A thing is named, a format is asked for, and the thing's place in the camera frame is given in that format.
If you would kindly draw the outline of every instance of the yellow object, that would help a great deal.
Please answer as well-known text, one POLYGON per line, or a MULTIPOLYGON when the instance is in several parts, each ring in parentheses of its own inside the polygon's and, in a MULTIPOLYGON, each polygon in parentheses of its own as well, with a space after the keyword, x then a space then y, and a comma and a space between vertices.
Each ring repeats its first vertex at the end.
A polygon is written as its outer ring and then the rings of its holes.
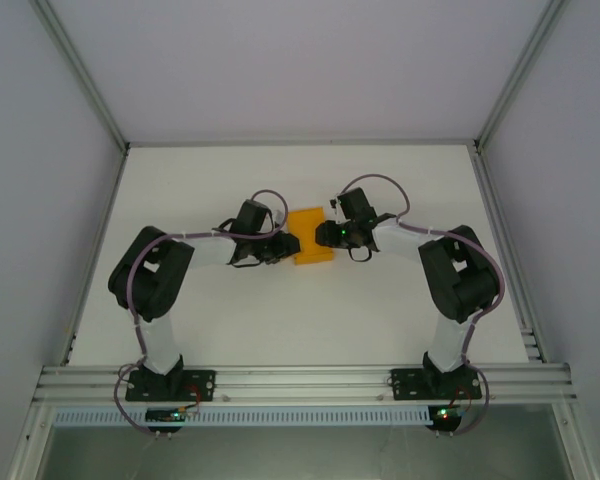
POLYGON ((316 243, 316 228, 324 220, 322 207, 289 212, 289 218, 287 219, 289 233, 295 235, 300 241, 300 253, 293 256, 296 265, 333 260, 333 250, 316 243))

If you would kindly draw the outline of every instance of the white panel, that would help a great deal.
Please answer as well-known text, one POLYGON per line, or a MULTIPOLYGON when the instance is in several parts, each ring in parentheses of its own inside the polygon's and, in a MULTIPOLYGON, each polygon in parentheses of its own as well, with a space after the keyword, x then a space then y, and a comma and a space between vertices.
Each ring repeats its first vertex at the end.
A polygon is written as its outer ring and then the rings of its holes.
POLYGON ((475 138, 544 0, 53 0, 128 140, 475 138))
MULTIPOLYGON (((322 205, 352 178, 377 171, 411 195, 415 224, 471 225, 495 253, 468 151, 462 146, 223 147, 132 149, 87 301, 72 365, 134 361, 139 349, 107 279, 141 228, 209 231, 261 188, 292 209, 322 205)), ((403 208, 390 184, 368 180, 378 212, 403 208)), ((265 199, 277 206, 275 198, 265 199)), ((185 362, 198 365, 418 363, 431 345, 436 310, 422 267, 393 255, 252 269, 190 271, 171 310, 185 362)), ((526 362, 509 298, 477 329, 474 362, 526 362)))
MULTIPOLYGON (((143 407, 126 408, 141 425, 169 427, 173 422, 147 422, 143 407)), ((183 427, 355 427, 431 425, 427 406, 230 407, 191 411, 183 427)), ((116 407, 60 407, 54 427, 131 427, 116 407)))
POLYGON ((70 334, 119 161, 31 7, 0 2, 0 478, 70 334))
POLYGON ((600 0, 571 2, 487 153, 547 349, 600 444, 600 0))

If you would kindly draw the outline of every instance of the enclosure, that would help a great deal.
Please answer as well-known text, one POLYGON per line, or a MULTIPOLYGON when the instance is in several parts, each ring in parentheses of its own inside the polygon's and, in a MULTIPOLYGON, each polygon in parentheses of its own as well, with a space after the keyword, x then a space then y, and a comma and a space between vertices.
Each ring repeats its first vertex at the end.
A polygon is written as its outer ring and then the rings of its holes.
POLYGON ((600 0, 0 2, 0 478, 458 474, 600 478, 600 0), (170 320, 213 401, 130 428, 107 283, 138 232, 212 232, 261 189, 336 218, 368 173, 423 242, 469 225, 502 267, 480 425, 437 436, 449 401, 392 383, 437 328, 417 258, 336 249, 190 269, 170 320))

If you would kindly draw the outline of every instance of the gray wall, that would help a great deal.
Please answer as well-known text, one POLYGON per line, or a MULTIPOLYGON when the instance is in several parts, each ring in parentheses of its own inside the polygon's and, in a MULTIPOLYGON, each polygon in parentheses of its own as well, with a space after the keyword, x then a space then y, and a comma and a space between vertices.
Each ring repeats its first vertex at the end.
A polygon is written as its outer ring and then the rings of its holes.
POLYGON ((473 138, 546 0, 51 0, 130 141, 473 138))
POLYGON ((549 352, 600 444, 600 0, 567 8, 487 154, 549 352))
POLYGON ((0 478, 119 158, 28 3, 0 1, 0 478))

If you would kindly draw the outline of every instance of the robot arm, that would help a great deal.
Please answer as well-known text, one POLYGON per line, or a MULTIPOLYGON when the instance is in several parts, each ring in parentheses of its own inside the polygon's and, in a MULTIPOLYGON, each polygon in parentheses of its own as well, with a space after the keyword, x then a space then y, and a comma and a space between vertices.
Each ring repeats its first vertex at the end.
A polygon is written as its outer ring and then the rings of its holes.
MULTIPOLYGON (((182 240, 165 239, 144 257, 133 278, 132 289, 133 303, 140 317, 136 326, 138 339, 146 351, 141 369, 144 374, 177 377, 183 368, 169 310, 188 269, 209 265, 241 267, 245 266, 242 260, 248 257, 255 258, 257 263, 246 266, 271 264, 300 251, 298 239, 282 231, 268 238, 249 238, 257 237, 267 216, 274 226, 273 214, 265 205, 246 200, 238 216, 223 222, 217 233, 182 240)), ((116 266, 109 279, 109 291, 121 307, 129 308, 126 287, 133 263, 147 245, 165 236, 155 227, 145 227, 116 266)))
MULTIPOLYGON (((438 379, 463 366, 463 348, 471 329, 469 316, 488 307, 498 294, 493 267, 480 254, 453 239, 431 237, 400 227, 393 215, 377 216, 361 188, 331 202, 346 219, 327 221, 316 229, 316 243, 351 251, 366 248, 421 262, 431 297, 440 314, 433 344, 423 364, 438 379)), ((480 245, 473 230, 460 226, 453 233, 480 245)))

